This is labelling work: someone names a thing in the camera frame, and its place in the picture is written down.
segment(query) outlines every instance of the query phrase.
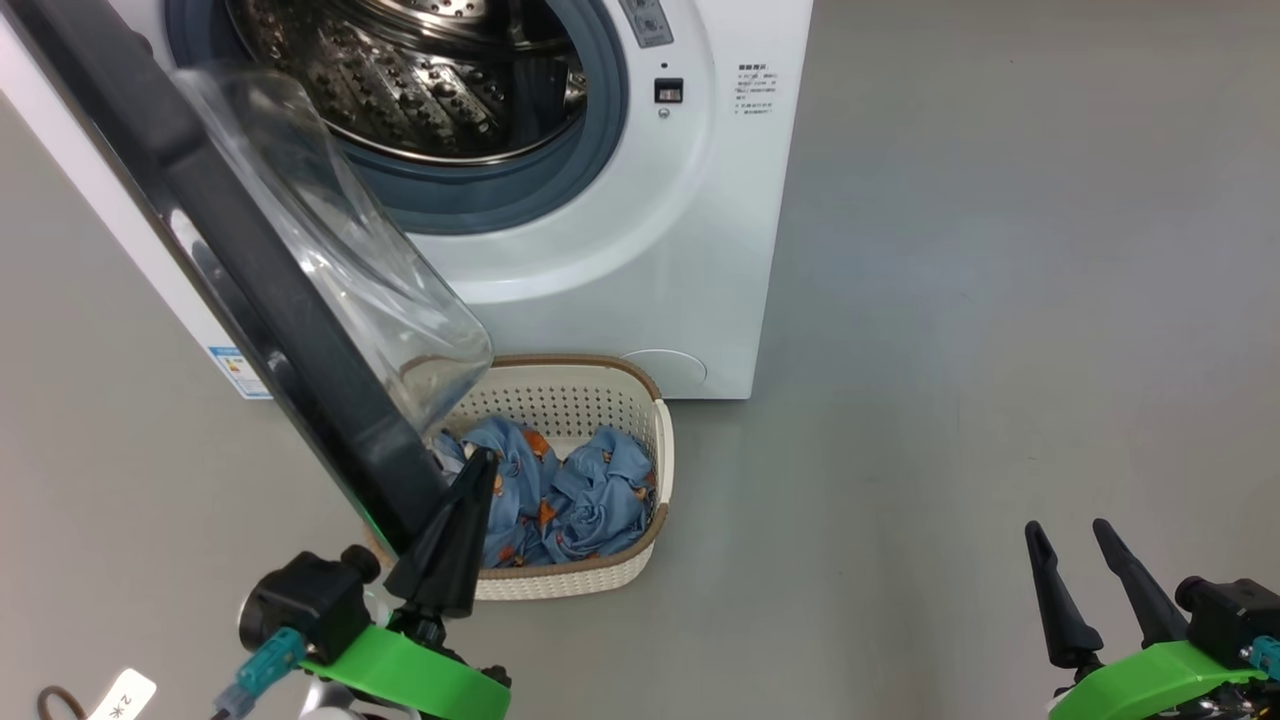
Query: basket rim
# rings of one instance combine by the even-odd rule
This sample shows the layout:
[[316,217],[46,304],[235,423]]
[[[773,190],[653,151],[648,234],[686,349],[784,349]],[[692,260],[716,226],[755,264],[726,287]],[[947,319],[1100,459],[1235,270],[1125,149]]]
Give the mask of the basket rim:
[[662,391],[658,389],[658,383],[653,382],[653,378],[648,373],[640,369],[635,363],[630,363],[621,357],[611,357],[608,355],[500,355],[494,357],[492,368],[518,368],[518,366],[539,366],[539,365],[585,365],[595,368],[608,368],[612,370],[622,370],[623,373],[631,375],[632,378],[640,380],[645,391],[649,392],[649,398],[653,401],[662,400]]
[[593,570],[604,570],[607,568],[613,568],[614,565],[622,565],[628,562],[644,552],[653,541],[658,539],[658,533],[662,527],[667,524],[667,505],[666,502],[659,503],[658,509],[653,511],[653,520],[649,523],[649,529],[645,530],[640,539],[635,542],[631,547],[608,555],[604,557],[593,557],[590,560],[577,560],[575,562],[561,562],[558,565],[538,565],[534,568],[488,568],[480,570],[481,580],[527,580],[534,578],[550,578],[554,575],[568,575],[572,573],[590,573]]

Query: blue cloth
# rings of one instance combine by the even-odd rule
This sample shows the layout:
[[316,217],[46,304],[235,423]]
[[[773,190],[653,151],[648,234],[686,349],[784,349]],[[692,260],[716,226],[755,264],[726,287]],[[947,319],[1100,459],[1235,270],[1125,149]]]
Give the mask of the blue cloth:
[[460,445],[442,436],[442,464],[463,459],[463,446],[499,455],[485,537],[486,568],[550,565],[607,556],[631,547],[649,527],[657,502],[653,462],[627,433],[602,427],[563,464],[536,430],[488,418]]

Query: gray sticker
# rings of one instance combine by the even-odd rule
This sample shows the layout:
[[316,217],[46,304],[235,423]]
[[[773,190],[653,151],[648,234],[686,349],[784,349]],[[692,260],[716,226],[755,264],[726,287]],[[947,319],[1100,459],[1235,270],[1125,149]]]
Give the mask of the gray sticker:
[[631,20],[640,47],[671,45],[676,38],[667,24],[667,13],[662,10],[660,0],[618,0]]

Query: stainless steel drum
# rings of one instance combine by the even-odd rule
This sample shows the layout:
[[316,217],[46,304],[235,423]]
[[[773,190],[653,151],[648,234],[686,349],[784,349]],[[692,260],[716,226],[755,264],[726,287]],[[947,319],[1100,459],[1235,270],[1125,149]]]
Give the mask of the stainless steel drum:
[[250,54],[297,78],[346,138],[483,165],[550,142],[588,81],[541,0],[227,0]]

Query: beige plastic basket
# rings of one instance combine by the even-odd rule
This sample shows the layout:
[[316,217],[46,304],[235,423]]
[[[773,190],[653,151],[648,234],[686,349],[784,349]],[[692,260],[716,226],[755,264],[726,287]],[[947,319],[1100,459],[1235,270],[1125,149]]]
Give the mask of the beige plastic basket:
[[611,591],[634,580],[649,562],[654,539],[667,520],[676,464],[671,414],[658,386],[640,368],[616,357],[499,357],[444,424],[461,437],[489,415],[503,415],[536,429],[559,457],[586,443],[600,425],[631,433],[653,459],[658,505],[648,532],[626,551],[564,565],[483,570],[476,597],[568,597]]

